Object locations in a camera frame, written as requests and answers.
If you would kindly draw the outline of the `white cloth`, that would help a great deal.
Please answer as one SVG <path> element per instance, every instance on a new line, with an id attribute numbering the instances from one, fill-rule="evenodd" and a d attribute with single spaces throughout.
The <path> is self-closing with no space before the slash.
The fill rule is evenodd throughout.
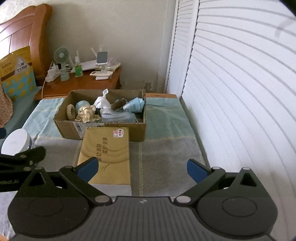
<path id="1" fill-rule="evenodd" d="M 94 102 L 94 105 L 96 108 L 100 110 L 100 114 L 111 114 L 111 104 L 107 100 L 106 96 L 109 93 L 108 89 L 103 90 L 102 96 L 97 97 L 97 99 Z"/>

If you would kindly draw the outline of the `white router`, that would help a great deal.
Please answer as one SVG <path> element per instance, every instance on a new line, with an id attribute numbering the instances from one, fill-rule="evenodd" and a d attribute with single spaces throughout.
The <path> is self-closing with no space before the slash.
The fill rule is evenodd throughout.
<path id="1" fill-rule="evenodd" d="M 93 52 L 95 59 L 91 60 L 91 61 L 81 62 L 80 57 L 79 57 L 79 52 L 78 52 L 78 50 L 76 50 L 75 62 L 76 62 L 76 60 L 78 60 L 78 65 L 80 65 L 82 67 L 82 71 L 96 69 L 98 66 L 96 63 L 97 52 L 92 47 L 91 47 L 91 51 Z M 74 63 L 71 59 L 71 56 L 69 56 L 69 61 L 70 61 L 70 65 L 72 67 L 70 73 L 74 73 L 76 65 L 74 65 Z"/>

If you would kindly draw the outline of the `wooden headboard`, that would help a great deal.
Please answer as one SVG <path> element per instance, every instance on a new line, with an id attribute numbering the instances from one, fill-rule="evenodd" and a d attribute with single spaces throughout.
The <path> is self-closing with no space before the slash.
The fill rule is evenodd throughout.
<path id="1" fill-rule="evenodd" d="M 30 46 L 36 84 L 41 86 L 50 66 L 51 55 L 47 24 L 53 8 L 49 4 L 29 6 L 12 19 L 1 23 L 1 58 Z"/>

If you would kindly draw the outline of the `blue cap plush toy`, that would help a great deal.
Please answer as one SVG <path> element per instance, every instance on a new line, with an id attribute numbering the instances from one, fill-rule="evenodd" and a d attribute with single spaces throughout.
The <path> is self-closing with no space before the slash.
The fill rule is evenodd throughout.
<path id="1" fill-rule="evenodd" d="M 81 101 L 77 102 L 76 105 L 75 105 L 76 113 L 79 112 L 79 109 L 81 107 L 85 107 L 85 106 L 89 107 L 90 103 L 88 101 L 86 101 L 86 100 L 81 100 Z"/>

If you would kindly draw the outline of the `cream cloth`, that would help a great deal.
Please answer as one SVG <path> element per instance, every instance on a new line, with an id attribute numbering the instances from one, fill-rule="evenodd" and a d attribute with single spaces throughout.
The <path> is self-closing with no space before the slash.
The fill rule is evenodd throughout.
<path id="1" fill-rule="evenodd" d="M 78 115 L 75 121 L 80 121 L 83 123 L 96 122 L 101 120 L 100 115 L 96 114 L 96 106 L 82 106 L 78 109 Z"/>

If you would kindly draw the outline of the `green bottle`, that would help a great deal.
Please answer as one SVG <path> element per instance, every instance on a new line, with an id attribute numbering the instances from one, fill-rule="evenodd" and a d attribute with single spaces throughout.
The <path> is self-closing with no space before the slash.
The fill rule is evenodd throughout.
<path id="1" fill-rule="evenodd" d="M 76 51 L 76 56 L 75 56 L 75 77 L 81 77 L 83 76 L 83 70 L 82 70 L 82 65 L 79 57 L 79 52 L 78 50 Z"/>

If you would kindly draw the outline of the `wooden nightstand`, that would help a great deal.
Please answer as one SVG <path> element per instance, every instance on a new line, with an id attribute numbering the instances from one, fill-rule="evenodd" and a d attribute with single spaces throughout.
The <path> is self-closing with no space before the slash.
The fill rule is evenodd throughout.
<path id="1" fill-rule="evenodd" d="M 61 81 L 58 77 L 52 82 L 45 82 L 44 87 L 35 95 L 35 100 L 65 97 L 72 90 L 79 89 L 120 89 L 121 70 L 122 67 L 117 68 L 107 80 L 96 80 L 94 76 L 90 76 L 91 70 L 85 71 L 81 77 L 70 74 L 70 78 L 66 81 Z"/>

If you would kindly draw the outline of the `teal towel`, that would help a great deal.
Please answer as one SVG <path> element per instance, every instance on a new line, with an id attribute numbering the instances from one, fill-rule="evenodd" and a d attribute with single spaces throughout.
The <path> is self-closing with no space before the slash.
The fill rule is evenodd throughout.
<path id="1" fill-rule="evenodd" d="M 23 125 L 33 139 L 62 139 L 53 118 L 63 103 L 63 98 L 43 99 Z M 146 141 L 195 138 L 189 119 L 176 98 L 147 98 Z"/>

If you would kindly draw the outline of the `small green desk fan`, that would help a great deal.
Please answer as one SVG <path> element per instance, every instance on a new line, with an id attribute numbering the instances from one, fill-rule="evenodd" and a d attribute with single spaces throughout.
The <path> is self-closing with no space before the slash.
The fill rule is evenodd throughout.
<path id="1" fill-rule="evenodd" d="M 68 48 L 61 46 L 54 53 L 54 60 L 61 65 L 60 77 L 61 81 L 67 81 L 70 76 L 66 68 L 66 62 L 69 60 L 70 52 Z"/>

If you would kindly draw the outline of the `blue face mask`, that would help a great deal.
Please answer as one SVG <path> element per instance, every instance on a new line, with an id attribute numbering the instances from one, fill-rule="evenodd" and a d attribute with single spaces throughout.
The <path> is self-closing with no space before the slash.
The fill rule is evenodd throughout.
<path id="1" fill-rule="evenodd" d="M 137 117 L 134 113 L 121 112 L 113 114 L 103 114 L 101 116 L 101 121 L 103 123 L 136 123 Z"/>
<path id="2" fill-rule="evenodd" d="M 141 113 L 144 108 L 144 100 L 142 98 L 134 98 L 123 106 L 123 110 L 131 113 Z"/>

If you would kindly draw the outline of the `white remote control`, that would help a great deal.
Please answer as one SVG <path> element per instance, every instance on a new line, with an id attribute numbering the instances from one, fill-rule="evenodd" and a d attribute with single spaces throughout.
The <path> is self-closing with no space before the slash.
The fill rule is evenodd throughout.
<path id="1" fill-rule="evenodd" d="M 93 71 L 89 75 L 95 77 L 96 80 L 107 80 L 112 76 L 112 71 Z"/>

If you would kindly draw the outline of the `cardboard box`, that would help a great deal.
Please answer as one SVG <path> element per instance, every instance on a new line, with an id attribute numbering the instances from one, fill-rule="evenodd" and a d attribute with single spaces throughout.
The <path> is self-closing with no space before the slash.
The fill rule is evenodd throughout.
<path id="1" fill-rule="evenodd" d="M 103 91 L 99 89 L 83 89 L 73 90 L 63 100 L 62 104 L 58 108 L 58 111 L 54 115 L 54 123 L 58 128 L 58 131 L 63 138 L 81 140 L 84 137 L 84 133 L 87 127 L 126 127 L 129 130 L 129 140 L 131 142 L 142 142 L 145 140 L 146 133 L 146 118 L 145 108 L 140 113 L 136 113 L 135 117 L 137 121 L 128 122 L 126 120 L 108 120 L 107 118 L 101 118 L 97 121 L 84 123 L 82 121 L 69 120 L 67 117 L 67 106 L 72 104 L 76 105 L 78 102 L 85 100 L 90 104 L 93 104 L 98 97 L 103 96 Z"/>

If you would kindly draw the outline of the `brown scrunchie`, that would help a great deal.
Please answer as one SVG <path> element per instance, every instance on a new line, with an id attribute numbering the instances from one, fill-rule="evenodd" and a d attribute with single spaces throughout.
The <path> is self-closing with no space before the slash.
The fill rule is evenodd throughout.
<path id="1" fill-rule="evenodd" d="M 123 108 L 123 106 L 126 105 L 126 104 L 127 104 L 127 100 L 124 99 L 124 98 L 121 98 L 121 99 L 116 100 L 116 101 L 111 105 L 111 109 L 112 109 L 113 111 L 116 111 L 116 110 L 118 110 L 118 109 Z"/>

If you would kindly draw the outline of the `gold tissue pack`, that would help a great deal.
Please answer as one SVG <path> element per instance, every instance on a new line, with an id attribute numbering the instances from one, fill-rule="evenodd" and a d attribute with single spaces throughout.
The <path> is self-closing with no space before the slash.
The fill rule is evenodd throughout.
<path id="1" fill-rule="evenodd" d="M 77 164 L 90 157 L 98 159 L 90 185 L 111 197 L 132 195 L 128 128 L 86 128 Z"/>

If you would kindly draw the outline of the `white louvered door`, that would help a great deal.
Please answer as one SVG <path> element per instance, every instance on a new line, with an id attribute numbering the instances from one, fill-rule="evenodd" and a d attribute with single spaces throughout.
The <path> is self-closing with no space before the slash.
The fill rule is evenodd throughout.
<path id="1" fill-rule="evenodd" d="M 250 167 L 295 237 L 295 1 L 176 1 L 165 90 L 206 161 Z"/>

